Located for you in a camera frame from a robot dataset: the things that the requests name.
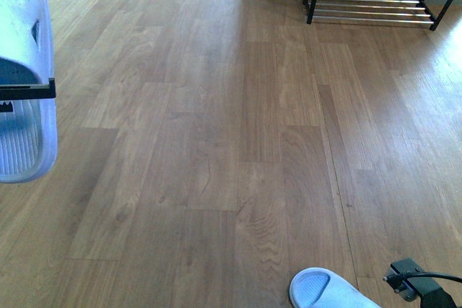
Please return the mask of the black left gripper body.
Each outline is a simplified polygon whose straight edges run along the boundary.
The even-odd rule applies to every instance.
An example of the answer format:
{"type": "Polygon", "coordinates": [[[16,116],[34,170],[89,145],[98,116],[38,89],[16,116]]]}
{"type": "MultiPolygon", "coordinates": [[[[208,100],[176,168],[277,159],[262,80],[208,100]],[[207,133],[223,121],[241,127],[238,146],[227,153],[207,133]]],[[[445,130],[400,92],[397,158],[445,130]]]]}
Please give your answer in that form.
{"type": "Polygon", "coordinates": [[[56,98],[55,79],[48,84],[4,84],[1,85],[1,112],[12,113],[14,100],[43,100],[56,98]]]}

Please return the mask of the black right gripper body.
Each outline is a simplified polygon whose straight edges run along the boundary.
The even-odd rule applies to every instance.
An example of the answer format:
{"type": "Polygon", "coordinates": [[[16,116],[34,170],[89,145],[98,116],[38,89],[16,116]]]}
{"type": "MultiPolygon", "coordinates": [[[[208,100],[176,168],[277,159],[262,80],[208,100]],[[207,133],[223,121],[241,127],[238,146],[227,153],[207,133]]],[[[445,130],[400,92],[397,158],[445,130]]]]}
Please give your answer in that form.
{"type": "Polygon", "coordinates": [[[458,282],[457,276],[429,272],[411,258],[392,262],[388,269],[388,285],[404,301],[420,298],[420,307],[453,307],[453,297],[436,281],[444,279],[458,282]]]}

